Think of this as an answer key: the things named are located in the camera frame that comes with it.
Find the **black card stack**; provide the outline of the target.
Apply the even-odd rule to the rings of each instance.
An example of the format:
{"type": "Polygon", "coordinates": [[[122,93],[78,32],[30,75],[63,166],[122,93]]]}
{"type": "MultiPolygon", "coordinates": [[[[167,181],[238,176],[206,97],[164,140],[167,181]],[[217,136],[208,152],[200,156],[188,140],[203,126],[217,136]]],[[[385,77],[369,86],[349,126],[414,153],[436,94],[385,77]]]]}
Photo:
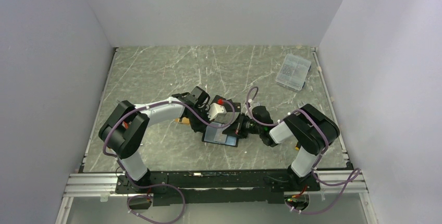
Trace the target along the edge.
{"type": "Polygon", "coordinates": [[[235,102],[232,99],[226,99],[220,95],[215,95],[211,100],[210,105],[214,103],[223,106],[227,112],[241,112],[241,103],[235,102]]]}

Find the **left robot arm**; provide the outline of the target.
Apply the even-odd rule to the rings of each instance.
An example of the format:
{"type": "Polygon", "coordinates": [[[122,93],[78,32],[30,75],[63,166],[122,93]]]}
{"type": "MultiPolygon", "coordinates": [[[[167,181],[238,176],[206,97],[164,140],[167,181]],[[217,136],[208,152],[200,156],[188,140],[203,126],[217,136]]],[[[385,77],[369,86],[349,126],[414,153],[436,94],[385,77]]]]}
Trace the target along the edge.
{"type": "Polygon", "coordinates": [[[209,94],[196,86],[191,92],[173,94],[149,104],[118,103],[101,126],[98,136],[106,155],[113,156],[130,177],[129,186],[142,193],[151,184],[151,172],[139,153],[148,127],[167,120],[188,118],[195,132],[204,132],[208,118],[209,94]]]}

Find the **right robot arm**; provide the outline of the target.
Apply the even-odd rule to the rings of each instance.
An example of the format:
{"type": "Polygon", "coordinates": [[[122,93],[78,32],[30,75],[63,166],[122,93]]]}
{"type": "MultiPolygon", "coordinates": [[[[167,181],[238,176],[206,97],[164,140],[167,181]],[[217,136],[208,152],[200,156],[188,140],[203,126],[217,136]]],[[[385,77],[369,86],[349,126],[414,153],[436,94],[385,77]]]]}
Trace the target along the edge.
{"type": "Polygon", "coordinates": [[[258,135],[267,146],[277,146],[295,138],[298,154],[288,168],[287,183],[293,190],[307,184],[313,169],[332,143],[340,136],[338,126],[311,104],[289,113],[279,123],[274,123],[265,106],[254,106],[241,113],[223,134],[246,138],[258,135]]]}

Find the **black leather card holder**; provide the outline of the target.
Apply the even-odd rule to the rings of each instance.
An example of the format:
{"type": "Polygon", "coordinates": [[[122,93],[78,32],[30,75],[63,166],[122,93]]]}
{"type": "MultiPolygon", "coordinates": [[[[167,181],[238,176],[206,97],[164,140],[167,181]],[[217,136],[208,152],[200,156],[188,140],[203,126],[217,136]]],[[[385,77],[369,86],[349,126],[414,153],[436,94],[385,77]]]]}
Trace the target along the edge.
{"type": "Polygon", "coordinates": [[[238,138],[223,134],[224,129],[225,128],[214,128],[207,126],[202,135],[202,142],[237,147],[238,138]]]}

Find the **single silver card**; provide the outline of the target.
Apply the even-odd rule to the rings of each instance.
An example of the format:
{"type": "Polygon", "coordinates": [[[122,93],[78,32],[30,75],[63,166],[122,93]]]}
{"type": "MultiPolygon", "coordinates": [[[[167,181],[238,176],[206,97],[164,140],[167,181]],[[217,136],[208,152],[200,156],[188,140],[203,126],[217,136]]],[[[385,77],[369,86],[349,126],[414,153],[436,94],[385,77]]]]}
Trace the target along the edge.
{"type": "Polygon", "coordinates": [[[214,129],[213,142],[225,143],[226,139],[227,139],[227,137],[225,134],[223,134],[223,129],[220,129],[220,128],[214,129]]]}

